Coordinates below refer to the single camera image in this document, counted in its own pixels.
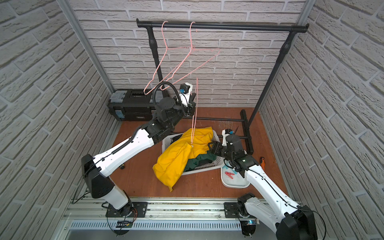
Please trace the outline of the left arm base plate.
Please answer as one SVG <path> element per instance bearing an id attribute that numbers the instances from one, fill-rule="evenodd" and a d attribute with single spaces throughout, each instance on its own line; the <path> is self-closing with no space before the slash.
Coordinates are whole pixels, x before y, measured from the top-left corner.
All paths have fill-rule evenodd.
<path id="1" fill-rule="evenodd" d="M 120 210 L 116 210 L 111 204 L 107 207 L 106 218 L 144 218 L 147 212 L 148 202 L 128 203 Z"/>

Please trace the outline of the pink hanger of yellow shirt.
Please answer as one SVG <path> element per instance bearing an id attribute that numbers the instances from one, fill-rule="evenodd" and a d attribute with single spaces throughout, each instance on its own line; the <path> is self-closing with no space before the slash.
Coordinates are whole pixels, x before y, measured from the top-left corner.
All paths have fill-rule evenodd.
<path id="1" fill-rule="evenodd" d="M 195 113 L 192 117 L 192 131 L 191 131 L 191 146 L 194 146 L 194 138 L 195 138 L 195 131 L 196 131 L 196 123 L 197 123 L 197 112 L 198 112 L 198 100 L 199 100 L 199 78 L 196 79 L 196 89 L 195 89 Z"/>

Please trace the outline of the red clothespin green shirt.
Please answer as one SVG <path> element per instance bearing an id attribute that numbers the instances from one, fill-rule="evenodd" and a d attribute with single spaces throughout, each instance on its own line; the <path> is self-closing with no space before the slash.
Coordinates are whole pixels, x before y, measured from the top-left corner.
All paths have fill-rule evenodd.
<path id="1" fill-rule="evenodd" d="M 228 176 L 230 179 L 233 179 L 235 174 L 234 173 L 231 173 L 231 172 L 225 172 L 225 175 Z"/>

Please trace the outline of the white perforated laundry basket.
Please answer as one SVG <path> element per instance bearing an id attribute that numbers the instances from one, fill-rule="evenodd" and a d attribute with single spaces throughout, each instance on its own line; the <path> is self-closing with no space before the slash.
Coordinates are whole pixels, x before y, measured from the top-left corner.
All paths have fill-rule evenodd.
<path id="1" fill-rule="evenodd" d="M 167 136 L 162 141 L 162 152 L 164 152 L 172 143 L 177 141 L 182 135 L 183 135 L 183 133 L 178 133 L 178 134 L 173 134 L 173 135 Z M 220 169 L 224 165 L 225 165 L 224 164 L 224 158 L 216 156 L 216 159 L 212 163 L 208 163 L 208 164 L 196 167 L 193 170 L 188 171 L 188 172 L 183 172 L 182 176 L 201 173 L 201 172 L 215 170 L 215 169 Z"/>

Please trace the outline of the yellow t-shirt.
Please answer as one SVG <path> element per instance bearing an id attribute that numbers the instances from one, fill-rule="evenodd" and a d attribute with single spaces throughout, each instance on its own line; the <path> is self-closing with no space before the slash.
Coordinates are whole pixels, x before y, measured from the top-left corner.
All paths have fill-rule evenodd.
<path id="1" fill-rule="evenodd" d="M 183 135 L 172 143 L 158 158 L 153 166 L 154 173 L 158 180 L 173 190 L 173 186 L 181 177 L 189 159 L 194 159 L 200 154 L 209 152 L 208 143 L 214 137 L 211 127 L 196 129 L 194 146 L 191 146 L 191 131 L 184 132 Z"/>

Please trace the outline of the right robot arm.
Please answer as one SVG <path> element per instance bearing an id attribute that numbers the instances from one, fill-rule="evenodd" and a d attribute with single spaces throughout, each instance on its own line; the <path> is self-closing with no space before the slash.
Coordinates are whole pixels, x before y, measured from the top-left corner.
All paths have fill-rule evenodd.
<path id="1" fill-rule="evenodd" d="M 314 214 L 308 206 L 300 206 L 286 195 L 265 173 L 259 161 L 246 153 L 241 139 L 227 135 L 225 143 L 209 143 L 214 155 L 229 161 L 230 168 L 239 173 L 263 196 L 262 203 L 253 194 L 238 199 L 238 213 L 242 218 L 253 216 L 272 230 L 279 240 L 318 239 Z"/>

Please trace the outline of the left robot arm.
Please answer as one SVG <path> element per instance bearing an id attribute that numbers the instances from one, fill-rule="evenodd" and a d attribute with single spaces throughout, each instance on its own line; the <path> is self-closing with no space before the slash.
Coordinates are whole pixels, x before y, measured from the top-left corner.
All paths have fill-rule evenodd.
<path id="1" fill-rule="evenodd" d="M 169 136 L 183 117 L 195 113 L 196 94 L 193 93 L 192 84 L 181 84 L 176 89 L 172 83 L 161 82 L 153 92 L 156 93 L 165 85 L 174 90 L 176 96 L 154 101 L 156 111 L 148 123 L 139 126 L 130 138 L 115 147 L 95 156 L 87 154 L 81 159 L 83 179 L 91 196 L 106 201 L 118 213 L 118 217 L 129 216 L 134 211 L 134 205 L 128 195 L 110 179 L 110 175 L 138 153 Z"/>

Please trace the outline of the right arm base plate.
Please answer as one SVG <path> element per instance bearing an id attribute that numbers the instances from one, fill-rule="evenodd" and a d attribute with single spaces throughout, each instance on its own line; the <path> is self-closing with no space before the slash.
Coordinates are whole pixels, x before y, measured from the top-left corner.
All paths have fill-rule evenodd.
<path id="1" fill-rule="evenodd" d="M 240 202 L 224 203 L 224 211 L 225 211 L 225 218 L 227 219 L 237 219 L 237 218 L 246 219 L 250 217 L 249 213 L 245 208 L 245 205 Z"/>

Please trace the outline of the green t-shirt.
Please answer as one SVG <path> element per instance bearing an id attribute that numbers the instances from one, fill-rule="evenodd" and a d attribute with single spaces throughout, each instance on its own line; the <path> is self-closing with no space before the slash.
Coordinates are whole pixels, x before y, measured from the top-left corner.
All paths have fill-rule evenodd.
<path id="1" fill-rule="evenodd" d="M 216 160 L 216 155 L 212 154 L 211 152 L 207 152 L 206 154 L 200 154 L 194 159 L 189 159 L 187 161 L 186 167 L 184 169 L 184 172 L 190 172 L 193 171 L 197 167 L 201 167 L 206 164 L 211 164 L 213 161 Z"/>

